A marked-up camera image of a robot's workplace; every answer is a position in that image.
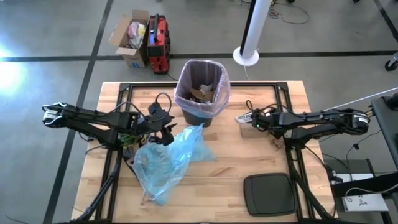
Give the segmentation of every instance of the cardboard box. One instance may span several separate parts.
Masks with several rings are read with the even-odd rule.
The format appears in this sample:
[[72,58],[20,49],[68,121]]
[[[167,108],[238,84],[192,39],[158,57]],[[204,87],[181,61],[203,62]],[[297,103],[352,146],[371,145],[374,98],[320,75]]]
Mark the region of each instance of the cardboard box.
[[[148,22],[150,19],[149,11],[132,10],[131,16],[123,15],[119,23],[113,30],[109,43],[117,47],[116,54],[122,55],[124,61],[134,68],[144,68],[147,61],[147,39],[148,39]],[[132,21],[137,21],[146,25],[146,31],[142,44],[138,49],[125,47],[129,37],[127,36],[129,25]]]

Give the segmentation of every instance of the concrete floor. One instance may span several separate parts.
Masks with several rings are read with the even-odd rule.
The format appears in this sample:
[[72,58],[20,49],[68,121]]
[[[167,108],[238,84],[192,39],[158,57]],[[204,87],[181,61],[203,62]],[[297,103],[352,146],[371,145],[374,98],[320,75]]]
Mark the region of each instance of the concrete floor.
[[[398,27],[398,4],[380,0]],[[89,61],[49,62],[57,56],[90,56],[108,0],[0,1],[0,223],[5,215],[30,224],[43,223],[54,179],[67,138],[66,129],[42,125],[42,105],[75,104]],[[304,25],[266,20],[259,51],[353,52],[398,50],[398,42],[372,0],[297,0],[310,14]],[[131,9],[166,15],[172,54],[231,53],[241,43],[248,9],[234,0],[114,0],[98,55],[114,55],[108,44],[119,17]],[[285,19],[303,19],[294,9],[277,6]],[[247,68],[251,80],[303,80],[312,110],[329,108],[398,86],[398,71],[386,72],[389,55],[355,57],[269,57]],[[4,62],[23,60],[25,62]],[[245,80],[243,67],[231,58],[214,59],[225,65],[231,80]],[[170,74],[178,78],[187,60],[171,60]],[[102,82],[170,80],[150,69],[128,68],[122,60],[95,62],[84,107],[95,108]],[[365,110],[369,101],[351,107]],[[379,129],[376,120],[369,133]],[[347,135],[323,142],[322,150],[344,159],[361,138]],[[72,212],[86,143],[75,136],[53,222],[67,221]],[[376,172],[395,170],[381,135],[373,136],[350,154],[370,158]],[[389,203],[398,223],[395,208]],[[341,217],[380,223],[376,213]]]

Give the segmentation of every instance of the wheel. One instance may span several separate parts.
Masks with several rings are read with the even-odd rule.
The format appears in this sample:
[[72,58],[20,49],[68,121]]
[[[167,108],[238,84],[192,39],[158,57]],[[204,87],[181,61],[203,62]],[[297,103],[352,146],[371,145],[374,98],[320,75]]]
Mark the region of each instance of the wheel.
[[386,64],[384,65],[384,68],[387,71],[394,71],[395,69],[397,69],[397,61],[395,61],[391,66],[388,66],[390,64],[390,61],[386,62]]

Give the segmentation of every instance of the black trash can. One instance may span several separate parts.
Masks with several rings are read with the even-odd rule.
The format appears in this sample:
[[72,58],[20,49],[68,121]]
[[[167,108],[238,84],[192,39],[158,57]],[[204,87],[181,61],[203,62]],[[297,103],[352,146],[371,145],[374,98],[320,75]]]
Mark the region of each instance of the black trash can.
[[[207,103],[190,100],[191,89],[199,90],[201,85],[212,86],[213,99]],[[204,123],[204,127],[208,127],[213,117],[228,104],[230,91],[228,73],[222,64],[212,60],[189,60],[182,69],[174,101],[181,107],[188,124]]]

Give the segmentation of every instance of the black metal frame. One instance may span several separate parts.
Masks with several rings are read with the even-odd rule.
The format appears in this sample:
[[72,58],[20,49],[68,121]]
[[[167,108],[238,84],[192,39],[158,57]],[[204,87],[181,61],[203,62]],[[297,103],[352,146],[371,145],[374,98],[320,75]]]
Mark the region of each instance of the black metal frame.
[[[131,101],[132,92],[133,92],[134,88],[139,88],[139,87],[151,87],[151,88],[160,87],[160,88],[164,88],[164,87],[176,87],[176,85],[177,85],[177,82],[120,83],[118,99],[117,99],[116,105],[122,103],[122,98],[123,98],[123,95],[125,94],[126,91],[127,91],[127,100]],[[286,82],[231,82],[231,86],[232,87],[239,87],[239,86],[265,86],[265,87],[271,87],[271,88],[274,89],[275,100],[276,100],[276,103],[278,105],[282,104],[282,98],[280,96],[280,94],[281,94],[280,91],[283,91],[283,94],[285,96],[286,106],[290,110],[293,109],[292,108],[292,102],[290,100],[290,95],[289,95],[289,88],[288,88]],[[130,106],[129,105],[127,105],[126,110],[127,111],[130,110]],[[294,167],[294,164],[292,162],[293,161],[293,157],[292,157],[292,154],[291,154],[291,148],[290,147],[286,147],[285,150],[286,150],[287,160],[291,161],[291,162],[288,162],[290,180],[293,183],[295,183],[296,179],[293,178],[293,176],[291,175],[294,171],[296,171],[296,169]],[[104,186],[104,184],[106,183],[106,181],[108,179],[109,168],[110,168],[111,160],[112,160],[112,156],[113,156],[112,153],[113,153],[112,151],[108,151],[107,154],[106,154],[104,170],[103,170],[103,178],[102,178],[102,181],[101,181],[101,187]],[[306,171],[305,171],[305,166],[304,166],[302,152],[301,152],[301,150],[296,150],[296,153],[297,153],[297,162],[298,162],[298,165],[300,167],[301,179],[305,183],[305,185],[308,186],[308,179],[307,179],[307,174],[306,174]],[[118,159],[120,161],[116,161],[116,163],[120,163],[121,162],[121,157],[118,157]],[[120,166],[118,167],[118,169],[116,171],[115,180],[114,180],[114,183],[113,183],[112,188],[111,188],[111,195],[110,195],[110,198],[109,198],[109,207],[108,207],[108,212],[107,212],[106,219],[102,219],[103,201],[100,201],[98,207],[96,208],[96,213],[95,213],[94,220],[96,220],[96,221],[102,220],[104,222],[111,222],[111,220],[113,219],[114,205],[115,205],[116,193],[117,193],[117,189],[118,189],[119,173],[120,173]],[[293,191],[294,191],[293,194],[294,194],[295,200],[298,202],[297,218],[301,219],[301,218],[303,218],[303,212],[302,212],[302,207],[301,207],[301,203],[300,203],[300,198],[299,198],[297,184],[293,184],[292,188],[293,188]],[[313,208],[312,208],[311,203],[310,203],[310,201],[309,201],[309,199],[307,197],[306,197],[306,203],[307,203],[307,209],[308,209],[309,218],[315,218],[315,214],[314,214]]]

